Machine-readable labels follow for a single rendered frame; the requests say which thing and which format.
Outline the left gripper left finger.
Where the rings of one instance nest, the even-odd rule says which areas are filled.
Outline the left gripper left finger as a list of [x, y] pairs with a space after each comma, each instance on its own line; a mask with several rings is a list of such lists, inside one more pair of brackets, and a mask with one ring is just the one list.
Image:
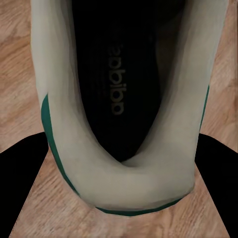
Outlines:
[[10, 236], [48, 150], [43, 131], [0, 153], [0, 238]]

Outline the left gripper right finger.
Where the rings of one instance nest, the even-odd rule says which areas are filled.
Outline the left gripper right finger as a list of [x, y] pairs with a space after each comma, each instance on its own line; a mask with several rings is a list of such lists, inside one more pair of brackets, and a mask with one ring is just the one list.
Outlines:
[[199, 134], [195, 163], [231, 238], [238, 238], [238, 153]]

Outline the gym shoe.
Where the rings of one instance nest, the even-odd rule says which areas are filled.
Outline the gym shoe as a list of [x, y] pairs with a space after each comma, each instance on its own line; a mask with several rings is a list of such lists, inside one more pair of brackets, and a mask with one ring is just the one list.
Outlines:
[[41, 120], [61, 175], [114, 215], [191, 194], [230, 0], [31, 0]]

